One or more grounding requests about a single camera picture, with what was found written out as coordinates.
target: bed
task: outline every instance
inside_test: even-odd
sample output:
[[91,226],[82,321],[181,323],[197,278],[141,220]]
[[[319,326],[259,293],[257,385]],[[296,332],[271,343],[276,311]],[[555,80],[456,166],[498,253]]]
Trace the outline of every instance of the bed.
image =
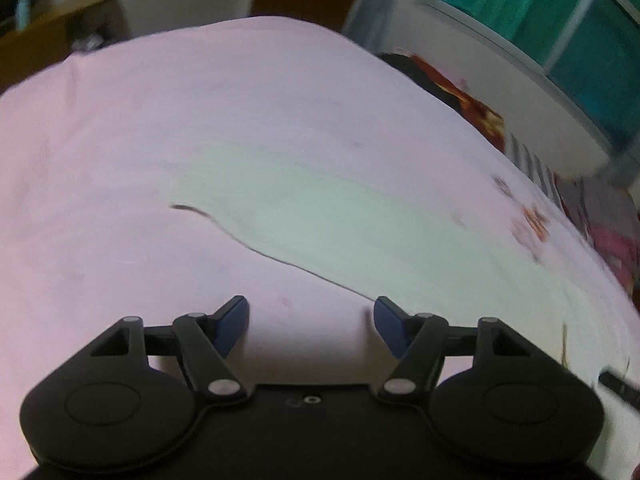
[[[22,398],[123,316],[166,324],[242,294],[251,320],[229,361],[248,382],[376,383],[394,366],[372,328],[375,291],[360,290],[370,285],[277,261],[206,215],[171,207],[176,181],[216,145],[366,187],[534,266],[541,283],[555,276],[559,290],[583,294],[546,332],[567,325],[568,366],[606,408],[590,465],[607,479],[630,477],[640,417],[597,374],[610,365],[640,380],[640,320],[571,222],[397,70],[324,28],[247,18],[74,55],[0,98],[2,478],[34,467],[18,424]],[[448,274],[460,288],[473,279]],[[513,288],[494,275],[500,290]],[[380,295],[392,281],[376,282]],[[509,292],[532,304],[526,291]],[[423,303],[409,307],[456,312]],[[549,312],[515,306],[508,322],[539,344]]]

